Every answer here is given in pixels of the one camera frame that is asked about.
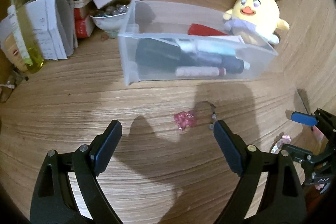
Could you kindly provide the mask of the person's right hand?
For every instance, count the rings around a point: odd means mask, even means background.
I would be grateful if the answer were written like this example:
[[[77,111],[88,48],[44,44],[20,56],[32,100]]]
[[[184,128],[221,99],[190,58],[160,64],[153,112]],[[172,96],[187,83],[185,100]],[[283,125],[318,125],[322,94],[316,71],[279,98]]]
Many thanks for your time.
[[[316,126],[312,127],[312,133],[318,143],[321,143],[325,137],[325,135],[322,133],[320,129],[318,129]]]

